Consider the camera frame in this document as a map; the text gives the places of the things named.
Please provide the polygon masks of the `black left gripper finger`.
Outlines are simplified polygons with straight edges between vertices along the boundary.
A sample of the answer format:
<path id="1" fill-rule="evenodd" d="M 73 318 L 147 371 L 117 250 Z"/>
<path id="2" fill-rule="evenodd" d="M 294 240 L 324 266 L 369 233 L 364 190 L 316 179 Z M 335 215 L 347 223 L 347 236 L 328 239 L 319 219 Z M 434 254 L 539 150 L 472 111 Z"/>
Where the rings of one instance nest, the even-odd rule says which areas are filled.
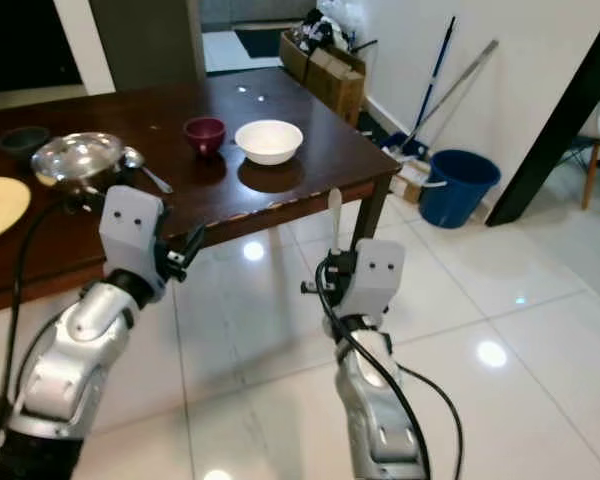
<path id="1" fill-rule="evenodd" d="M 199 225 L 187 234 L 184 246 L 181 247 L 181 271 L 189 269 L 192 260 L 198 256 L 198 252 L 203 247 L 205 234 L 207 234 L 207 225 Z"/>

